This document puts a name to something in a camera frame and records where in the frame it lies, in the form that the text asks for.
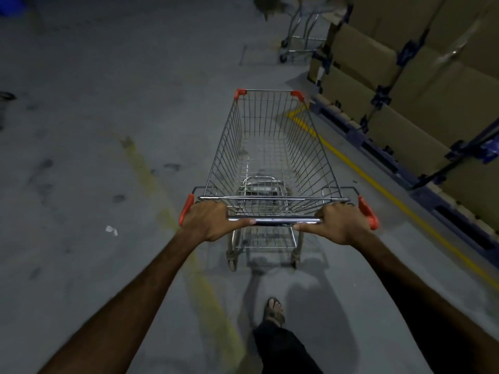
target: forearm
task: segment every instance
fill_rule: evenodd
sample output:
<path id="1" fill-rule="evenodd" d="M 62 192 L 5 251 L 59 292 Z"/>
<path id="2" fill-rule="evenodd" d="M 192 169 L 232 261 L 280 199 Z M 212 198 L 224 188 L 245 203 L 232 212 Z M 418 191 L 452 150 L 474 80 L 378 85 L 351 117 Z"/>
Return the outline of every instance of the forearm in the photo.
<path id="1" fill-rule="evenodd" d="M 435 373 L 499 372 L 499 343 L 427 286 L 378 237 L 366 233 L 354 247 L 380 278 Z"/>
<path id="2" fill-rule="evenodd" d="M 198 243 L 194 236 L 177 234 L 69 339 L 40 373 L 125 373 L 175 275 Z"/>

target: yellow floor line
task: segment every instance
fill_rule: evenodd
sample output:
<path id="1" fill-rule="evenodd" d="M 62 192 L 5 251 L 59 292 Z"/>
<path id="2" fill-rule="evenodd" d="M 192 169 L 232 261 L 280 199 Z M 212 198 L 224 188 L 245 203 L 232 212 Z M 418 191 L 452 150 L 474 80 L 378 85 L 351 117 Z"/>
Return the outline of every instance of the yellow floor line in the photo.
<path id="1" fill-rule="evenodd" d="M 137 151 L 133 140 L 129 137 L 120 140 L 123 150 L 137 179 L 154 205 L 162 207 L 156 217 L 159 225 L 166 230 L 178 230 L 178 221 L 173 215 L 170 197 L 160 186 L 147 167 L 144 157 Z M 222 368 L 226 372 L 237 370 L 246 355 L 246 347 L 225 312 L 217 301 L 215 291 L 208 279 L 201 273 L 196 254 L 191 254 L 182 267 L 187 288 L 194 302 L 203 333 L 214 343 L 214 350 L 220 354 Z"/>
<path id="2" fill-rule="evenodd" d="M 335 149 L 331 144 L 329 144 L 324 138 L 320 135 L 316 134 L 314 131 L 310 130 L 306 123 L 295 117 L 300 110 L 290 112 L 286 114 L 290 119 L 292 119 L 297 125 L 299 125 L 302 129 L 307 131 L 313 137 L 319 137 L 321 143 L 328 150 L 334 153 L 334 155 L 338 156 L 338 158 L 351 167 L 359 176 L 361 176 L 366 182 L 368 182 L 373 188 L 375 188 L 378 192 L 383 194 L 386 198 L 388 198 L 392 203 L 396 205 L 396 207 L 400 208 L 403 213 L 405 213 L 409 218 L 415 221 L 415 223 L 420 226 L 423 230 L 425 230 L 428 234 L 433 236 L 440 244 L 446 247 L 449 251 L 454 253 L 464 264 L 466 264 L 471 270 L 473 270 L 478 276 L 482 277 L 488 284 L 494 287 L 496 290 L 499 290 L 499 283 L 496 282 L 492 277 L 490 277 L 483 269 L 481 269 L 477 264 L 467 258 L 464 254 L 462 254 L 454 245 L 446 241 L 438 232 L 436 232 L 427 222 L 422 220 L 418 215 L 416 215 L 413 211 L 411 211 L 407 206 L 405 206 L 401 201 L 396 199 L 393 195 L 391 195 L 385 188 L 383 188 L 380 184 L 378 184 L 375 180 L 373 180 L 369 175 L 367 175 L 362 169 L 360 169 L 357 165 L 355 165 L 349 158 L 347 158 L 340 151 Z"/>

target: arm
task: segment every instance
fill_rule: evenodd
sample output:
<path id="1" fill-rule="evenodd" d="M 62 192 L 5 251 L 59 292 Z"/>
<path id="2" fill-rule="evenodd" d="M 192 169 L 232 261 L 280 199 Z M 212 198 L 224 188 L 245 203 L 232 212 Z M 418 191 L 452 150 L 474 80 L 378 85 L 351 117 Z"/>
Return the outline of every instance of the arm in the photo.
<path id="1" fill-rule="evenodd" d="M 499 343 L 409 270 L 374 235 L 356 207 L 324 207 L 321 224 L 297 224 L 336 244 L 351 245 L 371 265 L 435 373 L 498 373 Z"/>
<path id="2" fill-rule="evenodd" d="M 228 221 L 223 203 L 193 205 L 182 228 L 158 256 L 87 320 L 39 373 L 125 373 L 191 252 L 203 241 L 215 241 L 251 224 L 251 219 Z"/>

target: foot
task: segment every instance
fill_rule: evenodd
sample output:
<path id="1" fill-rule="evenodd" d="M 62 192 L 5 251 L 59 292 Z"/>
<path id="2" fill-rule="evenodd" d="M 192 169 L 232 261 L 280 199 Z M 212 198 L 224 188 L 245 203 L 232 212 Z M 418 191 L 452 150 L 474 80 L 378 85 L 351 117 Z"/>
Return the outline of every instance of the foot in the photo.
<path id="1" fill-rule="evenodd" d="M 284 310 L 276 298 L 270 298 L 265 306 L 264 319 L 270 320 L 278 327 L 284 324 Z"/>

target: concrete floor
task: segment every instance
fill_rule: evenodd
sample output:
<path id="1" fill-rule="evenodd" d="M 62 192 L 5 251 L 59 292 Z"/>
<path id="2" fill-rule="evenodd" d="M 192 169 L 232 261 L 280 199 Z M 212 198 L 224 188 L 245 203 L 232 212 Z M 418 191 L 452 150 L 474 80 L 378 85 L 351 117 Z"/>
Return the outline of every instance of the concrete floor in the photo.
<path id="1" fill-rule="evenodd" d="M 206 182 L 235 88 L 308 87 L 302 59 L 277 63 L 289 18 L 252 0 L 39 0 L 0 19 L 0 372 L 36 371 L 165 245 Z M 325 26 L 319 31 L 325 34 Z M 491 276 L 496 271 L 325 123 L 334 147 Z M 120 139 L 135 145 L 123 149 Z M 341 185 L 378 213 L 386 244 L 499 338 L 497 293 L 340 159 Z M 118 236 L 105 232 L 115 227 Z M 205 244 L 176 278 L 129 370 L 258 372 L 251 328 L 269 296 L 325 372 L 429 372 L 381 283 L 349 247 L 306 239 L 299 270 L 250 254 L 228 270 Z"/>

